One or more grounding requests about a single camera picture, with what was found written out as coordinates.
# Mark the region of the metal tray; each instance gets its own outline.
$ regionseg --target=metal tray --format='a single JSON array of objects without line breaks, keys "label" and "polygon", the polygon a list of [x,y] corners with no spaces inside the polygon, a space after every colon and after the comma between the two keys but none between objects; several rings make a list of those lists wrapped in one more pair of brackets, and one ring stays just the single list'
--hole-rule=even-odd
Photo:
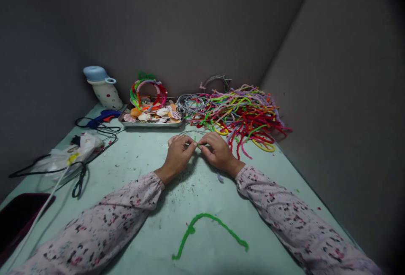
[{"label": "metal tray", "polygon": [[[177,98],[167,97],[169,100],[176,101]],[[135,128],[135,127],[150,127],[150,128],[180,128],[183,124],[183,114],[181,115],[181,119],[179,123],[154,123],[154,122],[126,122],[124,120],[124,115],[127,113],[131,113],[131,109],[128,109],[131,105],[127,105],[125,110],[122,111],[121,115],[118,117],[118,121],[125,127]]]}]

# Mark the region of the thermos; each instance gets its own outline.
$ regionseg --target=thermos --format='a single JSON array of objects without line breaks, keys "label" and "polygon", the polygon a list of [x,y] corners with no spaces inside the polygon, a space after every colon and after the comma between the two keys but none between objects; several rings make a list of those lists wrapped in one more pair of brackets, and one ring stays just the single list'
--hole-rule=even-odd
[{"label": "thermos", "polygon": [[117,83],[117,80],[110,78],[104,68],[88,66],[83,69],[83,73],[105,109],[117,111],[122,108],[122,101],[113,85]]}]

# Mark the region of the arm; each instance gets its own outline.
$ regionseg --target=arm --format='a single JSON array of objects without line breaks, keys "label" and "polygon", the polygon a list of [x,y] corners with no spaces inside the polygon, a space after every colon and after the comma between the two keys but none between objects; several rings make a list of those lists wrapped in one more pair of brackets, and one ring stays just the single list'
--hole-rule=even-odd
[{"label": "arm", "polygon": [[302,200],[237,160],[217,134],[205,135],[199,146],[208,161],[229,173],[238,191],[256,207],[279,240],[312,274],[382,274],[372,260],[343,239]]},{"label": "arm", "polygon": [[83,211],[10,274],[100,273],[135,236],[149,211],[155,209],[165,185],[187,166],[196,146],[187,136],[171,138],[161,168]]}]

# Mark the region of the blue lid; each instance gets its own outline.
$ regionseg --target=blue lid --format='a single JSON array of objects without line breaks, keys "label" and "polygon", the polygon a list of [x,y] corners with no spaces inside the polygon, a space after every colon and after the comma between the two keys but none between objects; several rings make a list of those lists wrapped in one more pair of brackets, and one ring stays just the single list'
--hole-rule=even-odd
[{"label": "blue lid", "polygon": [[108,78],[107,72],[101,66],[88,66],[83,69],[83,73],[86,75],[89,81],[103,81]]}]

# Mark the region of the person's left hand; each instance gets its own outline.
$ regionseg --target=person's left hand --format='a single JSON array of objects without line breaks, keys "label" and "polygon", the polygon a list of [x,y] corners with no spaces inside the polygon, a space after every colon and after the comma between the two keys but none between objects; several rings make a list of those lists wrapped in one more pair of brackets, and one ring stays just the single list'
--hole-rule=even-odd
[{"label": "person's left hand", "polygon": [[161,168],[154,171],[164,185],[171,182],[186,168],[197,147],[197,142],[185,135],[173,136],[168,143],[169,150],[167,151],[166,161]]}]

